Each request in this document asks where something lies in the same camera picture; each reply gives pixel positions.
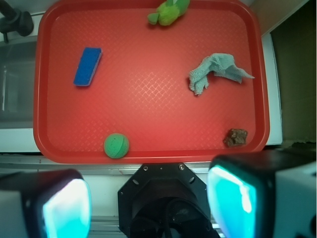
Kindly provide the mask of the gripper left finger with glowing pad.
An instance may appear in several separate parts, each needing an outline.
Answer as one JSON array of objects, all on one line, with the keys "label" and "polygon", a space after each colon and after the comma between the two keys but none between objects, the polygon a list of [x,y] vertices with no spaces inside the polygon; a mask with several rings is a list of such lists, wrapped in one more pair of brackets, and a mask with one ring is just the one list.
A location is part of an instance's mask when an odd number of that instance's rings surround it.
[{"label": "gripper left finger with glowing pad", "polygon": [[2,175],[2,238],[86,238],[91,193],[74,169]]}]

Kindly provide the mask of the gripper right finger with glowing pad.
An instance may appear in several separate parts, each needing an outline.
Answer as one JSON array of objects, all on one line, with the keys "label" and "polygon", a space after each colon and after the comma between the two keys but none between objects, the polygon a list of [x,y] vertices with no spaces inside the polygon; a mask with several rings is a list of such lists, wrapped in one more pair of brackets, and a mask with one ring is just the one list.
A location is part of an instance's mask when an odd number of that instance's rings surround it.
[{"label": "gripper right finger with glowing pad", "polygon": [[275,149],[216,156],[207,196],[227,238],[314,238],[317,154]]}]

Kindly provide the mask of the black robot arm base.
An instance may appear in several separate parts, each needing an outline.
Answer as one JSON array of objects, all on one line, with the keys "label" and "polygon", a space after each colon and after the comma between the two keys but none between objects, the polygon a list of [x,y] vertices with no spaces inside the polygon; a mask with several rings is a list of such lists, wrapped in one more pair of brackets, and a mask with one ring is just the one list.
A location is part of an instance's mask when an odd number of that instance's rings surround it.
[{"label": "black robot arm base", "polygon": [[128,238],[217,238],[207,185],[183,163],[143,164],[119,189],[119,229]]}]

